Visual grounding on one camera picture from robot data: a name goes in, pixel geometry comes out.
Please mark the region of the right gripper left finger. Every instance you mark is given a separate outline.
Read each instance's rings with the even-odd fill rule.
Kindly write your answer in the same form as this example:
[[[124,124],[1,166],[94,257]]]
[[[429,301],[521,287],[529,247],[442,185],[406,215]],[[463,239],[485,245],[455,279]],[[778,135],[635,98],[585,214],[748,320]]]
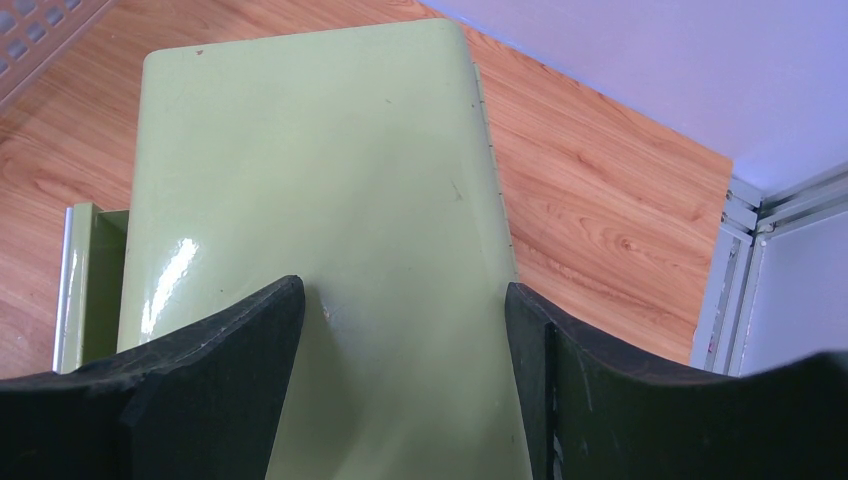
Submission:
[[[305,316],[301,278],[67,374],[1,384],[5,479],[262,479]]]

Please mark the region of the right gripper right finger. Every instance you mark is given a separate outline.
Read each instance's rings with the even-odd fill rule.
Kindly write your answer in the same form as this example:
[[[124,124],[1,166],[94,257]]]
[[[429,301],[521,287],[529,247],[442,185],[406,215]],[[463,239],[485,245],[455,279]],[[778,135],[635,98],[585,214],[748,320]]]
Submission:
[[[640,349],[521,283],[505,324],[536,479],[843,479],[847,355],[747,377]]]

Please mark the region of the green metal drawer cabinet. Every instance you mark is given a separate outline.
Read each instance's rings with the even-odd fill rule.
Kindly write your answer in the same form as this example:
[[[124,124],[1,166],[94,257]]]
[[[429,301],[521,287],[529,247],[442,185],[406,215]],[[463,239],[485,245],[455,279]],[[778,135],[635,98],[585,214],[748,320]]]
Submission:
[[[269,447],[191,461],[148,434],[155,479],[527,479],[504,319],[517,269],[483,95],[445,19],[161,49],[143,63],[117,346],[287,275],[283,364],[234,382]]]

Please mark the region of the beige plastic file organizer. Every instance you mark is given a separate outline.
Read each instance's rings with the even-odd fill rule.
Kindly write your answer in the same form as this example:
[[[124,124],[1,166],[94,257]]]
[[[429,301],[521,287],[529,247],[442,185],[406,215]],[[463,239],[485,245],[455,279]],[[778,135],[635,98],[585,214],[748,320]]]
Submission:
[[[109,0],[1,2],[1,108],[114,5]]]

